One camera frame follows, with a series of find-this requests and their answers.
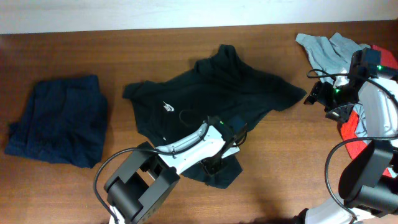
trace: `white logo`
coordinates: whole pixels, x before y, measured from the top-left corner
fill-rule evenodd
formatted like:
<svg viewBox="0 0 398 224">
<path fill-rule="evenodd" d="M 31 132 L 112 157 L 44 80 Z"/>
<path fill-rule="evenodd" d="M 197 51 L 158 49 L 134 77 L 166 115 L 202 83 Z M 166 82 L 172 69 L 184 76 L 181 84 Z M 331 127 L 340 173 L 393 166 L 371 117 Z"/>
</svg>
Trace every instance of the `white logo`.
<svg viewBox="0 0 398 224">
<path fill-rule="evenodd" d="M 174 107 L 172 107 L 170 104 L 167 104 L 163 101 L 164 105 L 163 107 L 168 111 L 168 112 L 173 112 L 174 111 Z"/>
</svg>

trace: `clothing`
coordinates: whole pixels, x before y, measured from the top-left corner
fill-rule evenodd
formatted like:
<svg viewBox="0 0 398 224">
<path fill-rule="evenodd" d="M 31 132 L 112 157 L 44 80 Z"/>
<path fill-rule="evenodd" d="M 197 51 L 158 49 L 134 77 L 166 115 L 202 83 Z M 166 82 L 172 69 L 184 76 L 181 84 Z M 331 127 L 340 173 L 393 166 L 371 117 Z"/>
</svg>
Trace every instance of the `clothing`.
<svg viewBox="0 0 398 224">
<path fill-rule="evenodd" d="M 5 153 L 92 168 L 102 157 L 106 120 L 97 76 L 40 82 L 21 121 L 10 125 Z"/>
<path fill-rule="evenodd" d="M 233 46 L 221 45 L 215 56 L 197 61 L 194 69 L 164 83 L 130 84 L 123 97 L 132 102 L 138 132 L 155 146 L 161 146 L 193 133 L 206 116 L 219 116 L 223 121 L 239 116 L 250 131 L 268 112 L 289 108 L 305 94 L 280 77 L 246 65 Z M 182 110 L 195 114 L 183 116 L 181 122 Z M 226 177 L 233 172 L 227 167 L 225 175 L 220 172 L 211 180 L 204 180 L 191 175 L 202 172 L 198 169 L 192 167 L 183 175 L 219 188 L 226 188 L 237 176 Z"/>
<path fill-rule="evenodd" d="M 298 34 L 296 42 L 301 44 L 308 53 L 312 68 L 322 69 L 330 74 L 347 73 L 353 53 L 369 45 L 358 45 L 354 41 L 335 33 L 330 40 L 326 37 L 314 37 L 307 34 Z M 330 77 L 320 78 L 322 82 L 333 84 Z"/>
</svg>

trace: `wooden table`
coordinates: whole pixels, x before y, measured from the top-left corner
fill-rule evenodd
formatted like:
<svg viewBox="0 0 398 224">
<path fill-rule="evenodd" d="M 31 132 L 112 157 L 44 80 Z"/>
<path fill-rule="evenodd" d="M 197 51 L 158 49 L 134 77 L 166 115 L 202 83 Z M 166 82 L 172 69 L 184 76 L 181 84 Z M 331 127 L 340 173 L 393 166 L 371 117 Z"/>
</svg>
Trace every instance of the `wooden table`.
<svg viewBox="0 0 398 224">
<path fill-rule="evenodd" d="M 122 99 L 128 83 L 162 82 L 189 70 L 199 58 L 232 44 L 250 66 L 274 73 L 310 91 L 315 80 L 299 33 L 377 44 L 398 56 L 398 22 L 289 24 L 200 29 L 121 30 L 0 36 L 0 142 L 7 124 L 17 121 L 39 80 L 93 73 L 109 102 L 109 128 L 103 161 L 121 149 L 146 141 L 137 133 L 131 103 Z M 329 195 L 323 166 L 339 142 L 336 123 L 321 105 L 302 102 L 270 112 L 248 135 L 238 160 L 244 171 L 226 190 L 182 178 L 150 223 L 239 223 L 256 218 L 292 217 L 321 204 Z M 124 160 L 103 172 L 99 188 Z M 331 162 L 334 190 L 350 161 L 344 148 Z M 48 164 L 0 153 L 1 223 L 106 223 L 109 214 L 92 190 L 94 169 Z M 387 216 L 366 223 L 397 223 Z"/>
</svg>

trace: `navy blue cloth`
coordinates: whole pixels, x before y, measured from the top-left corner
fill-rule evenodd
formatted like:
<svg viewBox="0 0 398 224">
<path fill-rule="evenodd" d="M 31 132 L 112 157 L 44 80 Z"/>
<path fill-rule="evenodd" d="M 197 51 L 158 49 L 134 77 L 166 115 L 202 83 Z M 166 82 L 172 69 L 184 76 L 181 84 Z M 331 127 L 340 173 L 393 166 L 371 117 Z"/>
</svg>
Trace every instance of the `navy blue cloth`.
<svg viewBox="0 0 398 224">
<path fill-rule="evenodd" d="M 107 108 L 96 75 L 40 82 L 9 126 L 5 153 L 92 168 L 102 157 Z"/>
</svg>

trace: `black t-shirt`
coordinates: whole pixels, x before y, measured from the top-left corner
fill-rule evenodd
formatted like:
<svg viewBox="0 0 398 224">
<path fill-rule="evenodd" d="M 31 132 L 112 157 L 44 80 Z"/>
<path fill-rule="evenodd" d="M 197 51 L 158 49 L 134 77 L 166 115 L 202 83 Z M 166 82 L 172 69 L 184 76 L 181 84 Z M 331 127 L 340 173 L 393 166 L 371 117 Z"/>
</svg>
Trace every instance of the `black t-shirt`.
<svg viewBox="0 0 398 224">
<path fill-rule="evenodd" d="M 224 121 L 240 116 L 250 131 L 268 112 L 289 108 L 305 94 L 280 77 L 243 63 L 232 45 L 221 45 L 215 56 L 197 61 L 194 69 L 167 82 L 128 85 L 123 98 L 132 102 L 138 132 L 161 146 L 196 131 L 206 116 Z M 195 112 L 182 114 L 190 125 L 180 121 L 181 110 Z"/>
</svg>

